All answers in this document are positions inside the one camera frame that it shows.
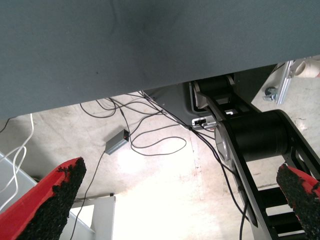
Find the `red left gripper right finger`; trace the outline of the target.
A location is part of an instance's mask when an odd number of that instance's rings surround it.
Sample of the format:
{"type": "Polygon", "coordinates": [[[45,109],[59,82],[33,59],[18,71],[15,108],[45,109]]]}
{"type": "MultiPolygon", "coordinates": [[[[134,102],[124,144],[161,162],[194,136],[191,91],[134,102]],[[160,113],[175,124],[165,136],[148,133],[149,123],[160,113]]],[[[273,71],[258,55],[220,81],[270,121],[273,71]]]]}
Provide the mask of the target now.
{"type": "Polygon", "coordinates": [[[282,164],[276,182],[309,240],[320,238],[320,181],[302,170],[282,164]]]}

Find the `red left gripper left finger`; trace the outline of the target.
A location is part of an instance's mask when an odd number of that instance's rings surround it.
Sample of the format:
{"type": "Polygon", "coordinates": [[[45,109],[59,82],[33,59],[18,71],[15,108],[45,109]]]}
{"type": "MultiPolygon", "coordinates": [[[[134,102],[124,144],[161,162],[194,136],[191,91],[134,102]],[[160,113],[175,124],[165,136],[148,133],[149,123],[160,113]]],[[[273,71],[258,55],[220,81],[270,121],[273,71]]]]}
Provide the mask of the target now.
{"type": "Polygon", "coordinates": [[[2,240],[58,240],[86,174],[82,157],[63,162],[0,215],[2,240]]]}

